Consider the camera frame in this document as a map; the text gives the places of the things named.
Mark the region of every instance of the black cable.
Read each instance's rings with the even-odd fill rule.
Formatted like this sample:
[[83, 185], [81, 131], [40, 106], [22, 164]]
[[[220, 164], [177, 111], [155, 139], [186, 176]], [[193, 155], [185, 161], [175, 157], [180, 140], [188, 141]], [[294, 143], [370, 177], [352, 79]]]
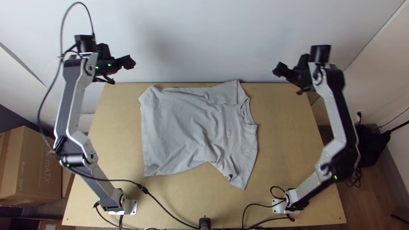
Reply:
[[278, 189], [280, 189], [280, 190], [285, 194], [284, 189], [282, 189], [282, 188], [280, 188], [280, 187], [278, 187], [278, 186], [273, 186], [273, 187], [270, 188], [270, 193], [271, 193], [271, 195], [272, 195], [275, 199], [285, 200], [285, 198], [280, 198], [280, 197], [275, 196], [275, 195], [273, 194], [273, 191], [272, 191], [273, 188], [278, 188]]
[[193, 225], [190, 225], [190, 224], [188, 224], [188, 223], [185, 223], [185, 222], [179, 220], [178, 218], [174, 217], [168, 210], [166, 210], [165, 207], [163, 207], [163, 205], [162, 205], [152, 194], [149, 193], [148, 195], [149, 195], [150, 197], [152, 197], [152, 199], [154, 199], [154, 200], [159, 204], [159, 206], [161, 206], [161, 208], [162, 208], [168, 215], [170, 215], [173, 219], [177, 220], [179, 223], [182, 223], [182, 224], [184, 224], [184, 225], [186, 225], [186, 226], [188, 226], [188, 227], [190, 227], [190, 228], [199, 229], [198, 227], [195, 227], [195, 226], [193, 226]]
[[378, 126], [378, 128], [376, 129], [376, 131], [380, 131], [384, 126], [388, 125], [389, 123], [391, 123], [392, 121], [394, 121], [395, 119], [397, 119], [398, 117], [400, 117], [402, 114], [406, 113], [406, 111], [408, 111], [408, 110], [409, 110], [409, 107], [407, 107], [407, 108], [405, 109], [405, 111], [401, 112], [398, 116], [396, 116], [394, 119], [390, 120], [388, 123], [386, 123], [386, 124], [384, 124], [384, 125], [381, 125], [381, 126]]
[[68, 9], [65, 11], [64, 17], [63, 17], [63, 21], [61, 22], [61, 27], [60, 27], [60, 53], [63, 53], [63, 28], [64, 28], [64, 22], [65, 22], [65, 18], [67, 17], [68, 12], [71, 10], [71, 8], [73, 8], [75, 5], [80, 4], [83, 7], [85, 7], [86, 12], [88, 13], [88, 17], [89, 17], [89, 22], [91, 23], [91, 30], [92, 30], [92, 36], [95, 37], [95, 33], [94, 33], [94, 25], [92, 24], [92, 19], [91, 19], [91, 14], [89, 13], [88, 8], [86, 7], [86, 5], [82, 2], [75, 2], [73, 4], [71, 4]]
[[141, 184], [139, 184], [139, 183], [136, 183], [136, 182], [133, 182], [133, 181], [130, 181], [130, 180], [118, 180], [118, 179], [109, 180], [109, 179], [95, 178], [95, 177], [91, 177], [91, 176], [85, 175], [85, 174], [83, 174], [83, 173], [80, 173], [79, 171], [73, 170], [73, 169], [70, 168], [70, 167], [67, 167], [67, 168], [68, 168], [69, 170], [73, 171], [74, 173], [80, 175], [80, 176], [83, 176], [83, 177], [86, 177], [86, 178], [89, 178], [89, 179], [93, 179], [93, 180], [96, 180], [96, 181], [125, 181], [125, 182], [132, 183], [132, 184], [136, 185], [140, 190], [142, 190], [143, 193], [145, 193], [145, 194], [149, 195], [150, 197], [152, 197], [152, 199], [155, 200], [155, 201], [159, 204], [159, 206], [160, 206], [168, 215], [170, 215], [173, 219], [175, 219], [175, 220], [178, 221], [179, 223], [184, 224], [184, 225], [186, 225], [186, 226], [188, 226], [188, 227], [190, 227], [190, 228], [199, 229], [198, 227], [195, 227], [195, 226], [193, 226], [193, 225], [190, 225], [190, 224], [188, 224], [188, 223], [185, 223], [185, 222], [183, 222], [182, 220], [180, 220], [180, 219], [178, 219], [177, 217], [175, 217], [174, 215], [172, 215], [172, 214], [148, 191], [148, 189], [147, 189], [146, 187], [144, 187], [143, 185], [141, 185]]
[[295, 221], [294, 218], [289, 217], [289, 215], [287, 214], [287, 217], [277, 217], [277, 218], [266, 219], [266, 220], [263, 220], [263, 221], [258, 222], [257, 224], [254, 224], [253, 226], [251, 226], [251, 227], [249, 227], [249, 228], [246, 228], [246, 229], [254, 229], [254, 227], [256, 227], [256, 226], [258, 226], [258, 225], [260, 225], [260, 224], [263, 224], [263, 223], [265, 223], [265, 222], [269, 222], [269, 221], [273, 221], [273, 220], [282, 220], [282, 219], [289, 219], [289, 220], [292, 221], [292, 222]]
[[121, 230], [121, 227], [122, 227], [122, 219], [124, 218], [124, 215], [120, 215], [119, 216], [119, 222], [118, 222], [118, 225], [119, 225], [119, 230]]
[[120, 227], [119, 225], [116, 225], [116, 224], [112, 223], [111, 221], [105, 219], [105, 218], [101, 215], [101, 213], [99, 212], [99, 210], [98, 210], [98, 205], [99, 205], [99, 202], [96, 202], [95, 205], [94, 205], [94, 208], [95, 208], [95, 210], [97, 210], [98, 215], [99, 215], [103, 220], [105, 220], [107, 223], [109, 223], [109, 224], [111, 224], [112, 226], [115, 226], [115, 227], [117, 227], [117, 228], [119, 228], [119, 229], [134, 230], [134, 229], [127, 228], [127, 227]]
[[244, 214], [246, 213], [247, 208], [249, 208], [250, 206], [256, 205], [256, 206], [271, 208], [271, 207], [277, 206], [277, 205], [279, 205], [279, 204], [281, 204], [281, 203], [283, 203], [283, 202], [285, 202], [285, 200], [280, 201], [280, 202], [278, 202], [277, 204], [274, 204], [274, 205], [263, 205], [263, 204], [249, 204], [249, 205], [247, 205], [246, 208], [245, 208], [244, 211], [243, 211], [243, 216], [242, 216], [242, 229], [244, 229]]

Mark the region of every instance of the cardboard box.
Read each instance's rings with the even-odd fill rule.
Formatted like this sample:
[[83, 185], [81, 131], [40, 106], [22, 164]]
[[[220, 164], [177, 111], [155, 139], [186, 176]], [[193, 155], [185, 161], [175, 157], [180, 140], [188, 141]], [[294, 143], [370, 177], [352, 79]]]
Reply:
[[40, 221], [38, 230], [74, 230], [75, 226], [66, 226], [62, 221]]
[[0, 206], [31, 207], [61, 199], [61, 166], [38, 132], [12, 129], [0, 134], [0, 144]]
[[68, 199], [75, 174], [63, 169], [62, 197]]

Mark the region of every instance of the cable connector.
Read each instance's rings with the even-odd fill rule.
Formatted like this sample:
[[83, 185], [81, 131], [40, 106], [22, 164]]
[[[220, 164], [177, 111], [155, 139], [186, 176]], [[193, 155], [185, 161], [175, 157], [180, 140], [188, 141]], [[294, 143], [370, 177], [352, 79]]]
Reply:
[[99, 201], [95, 202], [94, 206], [92, 208], [96, 208], [99, 206]]

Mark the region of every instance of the power cable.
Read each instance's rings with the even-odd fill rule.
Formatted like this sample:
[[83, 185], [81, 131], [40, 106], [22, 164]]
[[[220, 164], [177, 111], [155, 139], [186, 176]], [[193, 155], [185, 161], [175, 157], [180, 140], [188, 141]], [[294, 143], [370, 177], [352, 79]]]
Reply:
[[378, 128], [376, 129], [376, 131], [380, 131], [384, 126], [388, 125], [389, 123], [391, 123], [392, 121], [394, 121], [395, 119], [397, 119], [398, 117], [400, 117], [402, 114], [406, 113], [406, 111], [408, 111], [408, 110], [409, 110], [409, 107], [407, 107], [407, 108], [405, 109], [405, 111], [401, 112], [398, 116], [396, 116], [394, 119], [390, 120], [388, 123], [386, 123], [386, 124], [384, 124], [384, 125], [381, 125], [381, 126], [378, 126]]

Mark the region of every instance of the white wall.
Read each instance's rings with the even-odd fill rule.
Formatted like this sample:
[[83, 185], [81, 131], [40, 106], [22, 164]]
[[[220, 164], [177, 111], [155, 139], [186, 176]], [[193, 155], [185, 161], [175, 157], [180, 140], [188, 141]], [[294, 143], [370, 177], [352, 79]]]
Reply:
[[[406, 1], [346, 71], [350, 113], [363, 112], [363, 122], [384, 125], [409, 107], [409, 5]], [[386, 131], [409, 120], [409, 112]], [[409, 190], [409, 126], [392, 134], [388, 148]]]
[[[282, 61], [297, 63], [314, 44], [331, 44], [331, 60], [346, 68], [403, 0], [84, 0], [98, 42], [115, 57], [130, 54], [133, 70], [121, 70], [118, 82], [283, 81], [271, 70]], [[74, 0], [1, 1], [0, 41], [47, 86], [55, 74], [62, 16]], [[64, 27], [63, 46], [73, 35], [89, 34], [85, 10], [76, 6]], [[3, 68], [2, 78], [30, 78]], [[29, 92], [28, 80], [16, 89]], [[60, 97], [62, 82], [52, 97]], [[84, 113], [95, 111], [101, 84], [87, 88]], [[32, 120], [33, 110], [13, 101], [19, 114]], [[39, 95], [27, 99], [39, 101]], [[46, 114], [54, 111], [48, 107]]]

